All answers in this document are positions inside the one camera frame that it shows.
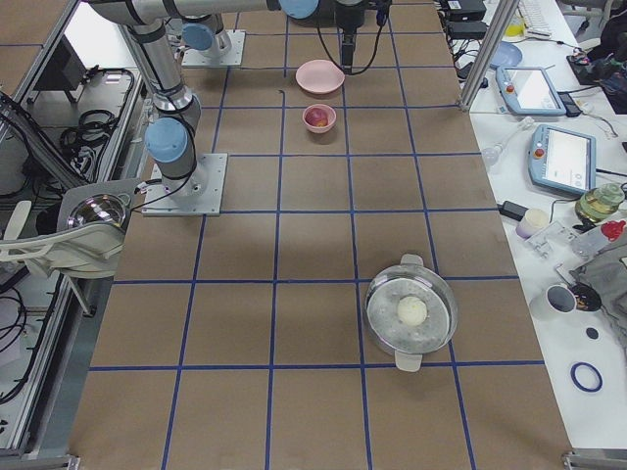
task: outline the blue joint cap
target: blue joint cap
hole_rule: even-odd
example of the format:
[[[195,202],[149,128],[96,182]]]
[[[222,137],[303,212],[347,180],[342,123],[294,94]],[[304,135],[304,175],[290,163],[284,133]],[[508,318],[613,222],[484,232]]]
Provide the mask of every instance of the blue joint cap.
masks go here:
[[[192,49],[205,51],[212,47],[216,34],[205,24],[186,23],[182,30],[183,40]]]
[[[302,20],[309,17],[317,8],[318,0],[278,0],[288,17]]]
[[[187,129],[173,117],[161,117],[146,129],[146,148],[161,164],[171,164],[182,157],[189,139]]]

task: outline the white cup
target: white cup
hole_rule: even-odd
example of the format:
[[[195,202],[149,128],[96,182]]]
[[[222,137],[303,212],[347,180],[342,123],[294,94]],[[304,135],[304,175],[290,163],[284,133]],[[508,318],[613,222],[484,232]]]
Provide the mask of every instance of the white cup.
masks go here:
[[[541,209],[528,209],[516,225],[516,233],[521,238],[529,238],[549,225],[549,215]]]
[[[555,320],[577,308],[577,298],[564,284],[553,284],[529,304],[531,314],[541,320]]]

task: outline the keyboard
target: keyboard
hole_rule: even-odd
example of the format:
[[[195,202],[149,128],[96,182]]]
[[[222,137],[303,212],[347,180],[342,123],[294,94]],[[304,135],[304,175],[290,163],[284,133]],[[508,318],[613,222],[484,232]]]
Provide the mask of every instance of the keyboard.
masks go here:
[[[553,32],[542,16],[539,0],[520,0],[518,2],[518,10],[525,22],[526,37],[551,39]]]

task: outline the red cap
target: red cap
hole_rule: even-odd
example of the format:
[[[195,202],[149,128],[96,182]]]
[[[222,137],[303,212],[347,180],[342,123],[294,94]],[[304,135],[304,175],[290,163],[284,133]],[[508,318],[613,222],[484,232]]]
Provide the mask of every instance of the red cap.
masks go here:
[[[607,237],[607,240],[609,240],[610,242],[618,240],[618,237],[620,237],[623,233],[625,223],[627,223],[625,222],[625,220],[620,220],[619,222],[616,222],[614,220],[611,222],[606,222],[601,226],[601,233],[605,235]]]

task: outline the apple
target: apple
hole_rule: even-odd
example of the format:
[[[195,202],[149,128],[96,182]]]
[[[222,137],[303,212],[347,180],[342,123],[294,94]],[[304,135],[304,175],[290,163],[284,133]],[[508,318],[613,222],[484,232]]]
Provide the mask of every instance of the apple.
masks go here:
[[[314,127],[325,127],[329,123],[329,119],[326,116],[326,113],[318,108],[313,108],[311,111],[309,111],[305,116],[305,121],[307,122],[307,124]]]

